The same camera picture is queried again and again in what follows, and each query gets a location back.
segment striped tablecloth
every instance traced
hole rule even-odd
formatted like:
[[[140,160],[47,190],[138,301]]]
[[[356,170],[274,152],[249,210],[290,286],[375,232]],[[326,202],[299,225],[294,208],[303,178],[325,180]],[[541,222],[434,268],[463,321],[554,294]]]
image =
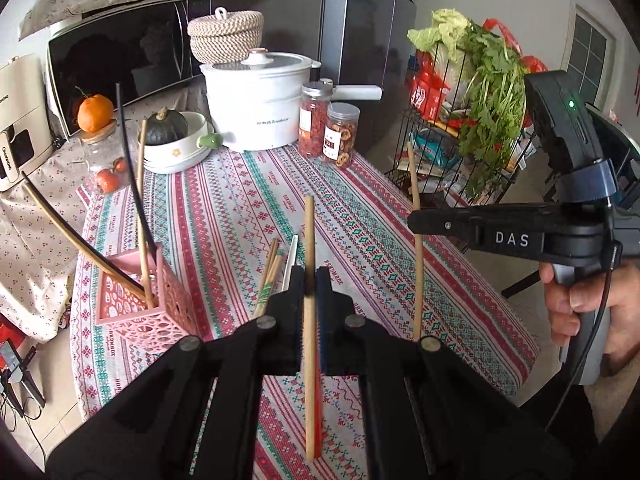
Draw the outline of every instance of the striped tablecloth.
[[[414,237],[410,204],[360,156],[348,171],[306,160],[295,147],[219,150],[174,175],[145,173],[145,209],[164,257],[190,290],[205,339],[250,318],[270,241],[287,248],[302,232],[303,200],[316,197],[316,262],[356,309],[404,338],[412,334]],[[104,254],[136,244],[129,189],[90,202],[83,235]],[[303,244],[298,263],[304,259]],[[508,304],[443,237],[426,237],[424,333],[445,341],[496,388],[514,394],[537,348]],[[94,326],[98,270],[78,260],[71,348],[79,402],[87,418],[149,366],[108,328]],[[322,458],[304,453],[299,377],[267,377],[258,425],[258,478],[365,478],[362,411],[355,380],[323,378]]]

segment chopstick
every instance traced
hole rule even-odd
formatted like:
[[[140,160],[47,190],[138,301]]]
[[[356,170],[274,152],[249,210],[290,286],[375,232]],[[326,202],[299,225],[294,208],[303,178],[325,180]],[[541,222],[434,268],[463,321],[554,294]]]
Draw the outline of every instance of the chopstick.
[[[305,299],[303,339],[303,381],[305,383],[306,459],[316,458],[316,232],[314,198],[305,198]]]
[[[82,237],[65,221],[65,219],[63,219],[62,216],[53,209],[47,199],[41,195],[31,180],[29,180],[29,177],[22,173],[22,178],[24,179],[27,191],[31,197],[44,210],[49,219],[53,222],[53,225],[60,229],[62,234],[66,236],[76,249],[81,251],[81,253],[84,254],[87,259],[91,260],[102,272],[107,273],[114,282],[123,286],[123,288],[127,289],[139,300],[146,301],[145,291],[139,283],[132,280],[118,267],[91,247],[91,245],[84,241]]]
[[[146,144],[146,119],[142,121],[142,127],[140,131],[140,147],[138,149],[138,167],[137,169],[137,185],[138,185],[138,193],[140,194],[140,199],[145,195],[144,185],[145,185],[145,144]],[[154,294],[151,291],[151,279],[149,278],[149,260],[148,254],[146,252],[146,239],[145,232],[142,228],[142,220],[140,216],[138,216],[138,251],[140,253],[140,270],[142,272],[142,276],[140,277],[140,282],[142,283],[143,288],[145,289],[145,297],[146,303],[145,308],[153,308],[156,306],[154,301]]]
[[[278,254],[278,247],[280,246],[280,240],[274,238],[271,241],[271,245],[269,246],[269,252],[267,253],[267,262],[264,264],[264,269],[262,270],[262,278],[260,279],[260,286],[258,287],[258,299],[260,298],[260,293],[264,288],[264,284],[267,281],[267,275],[269,273],[269,269],[271,269],[271,264],[273,263],[273,259]]]
[[[420,209],[420,193],[418,192],[418,176],[415,171],[414,149],[411,141],[406,144],[409,156],[409,172],[411,174],[411,194],[414,199],[414,210]],[[414,340],[422,335],[422,305],[424,302],[424,257],[422,255],[422,235],[415,235],[415,302],[414,302]]]
[[[124,110],[122,108],[122,92],[120,92],[120,83],[116,83],[116,103],[118,105],[118,118],[120,120],[120,131],[122,133],[122,151],[124,152],[124,158],[127,161],[127,171],[129,171],[129,180],[131,182],[131,194],[133,195],[133,202],[136,203],[136,211],[138,217],[142,222],[142,229],[145,232],[146,243],[149,244],[149,250],[151,251],[151,258],[156,262],[156,254],[158,254],[158,246],[154,242],[154,237],[149,229],[149,224],[146,221],[145,209],[142,207],[142,200],[138,193],[138,188],[135,186],[136,175],[133,173],[133,164],[131,161],[131,154],[129,153],[129,143],[127,142],[127,127],[124,123]]]
[[[263,277],[266,276],[264,280],[264,285],[258,294],[258,301],[255,303],[254,310],[254,319],[264,315],[264,311],[267,309],[267,302],[269,301],[269,296],[271,291],[273,290],[273,285],[276,281],[276,276],[280,272],[280,266],[282,265],[282,255],[277,254],[273,259],[271,266],[268,269],[267,273],[263,273]]]

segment human hand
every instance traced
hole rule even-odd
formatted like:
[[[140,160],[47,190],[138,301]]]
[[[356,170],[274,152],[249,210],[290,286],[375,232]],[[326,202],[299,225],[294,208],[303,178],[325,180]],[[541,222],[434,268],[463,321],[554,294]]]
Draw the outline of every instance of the human hand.
[[[580,330],[577,313],[600,306],[604,276],[598,274],[569,288],[555,282],[551,264],[540,263],[551,339],[558,346],[567,345]],[[611,324],[604,353],[609,354],[612,371],[616,372],[640,350],[640,270],[633,263],[625,262],[613,271],[607,306],[611,309]]]

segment leafy greens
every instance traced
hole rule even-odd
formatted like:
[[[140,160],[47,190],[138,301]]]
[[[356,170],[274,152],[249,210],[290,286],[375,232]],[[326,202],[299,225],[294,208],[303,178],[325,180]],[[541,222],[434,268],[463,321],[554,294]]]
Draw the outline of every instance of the leafy greens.
[[[468,192],[477,196],[486,186],[500,179],[500,170],[511,156],[514,140],[520,134],[526,99],[526,67],[520,56],[506,46],[504,39],[470,23],[461,47],[471,55],[476,74],[466,97],[468,117],[477,121],[460,129],[460,154],[473,155],[486,165],[469,179]]]
[[[423,30],[411,29],[407,33],[409,40],[418,50],[428,52],[438,41],[447,47],[447,54],[452,62],[463,56],[458,50],[458,43],[466,35],[469,20],[453,9],[434,10],[431,13],[431,27]]]

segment glass jar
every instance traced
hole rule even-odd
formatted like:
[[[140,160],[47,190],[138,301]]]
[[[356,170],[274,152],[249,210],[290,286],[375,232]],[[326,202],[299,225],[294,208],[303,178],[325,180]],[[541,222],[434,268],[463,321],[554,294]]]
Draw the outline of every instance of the glass jar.
[[[135,161],[138,154],[138,125],[131,120],[126,123],[129,153]],[[120,136],[115,120],[97,132],[80,133],[82,152],[89,170],[89,177],[84,184],[90,192],[109,194],[130,184]]]
[[[322,160],[346,169],[353,160],[360,109],[348,103],[331,103],[326,113]]]
[[[334,92],[332,85],[313,81],[302,85],[298,151],[308,158],[322,154],[326,110]]]

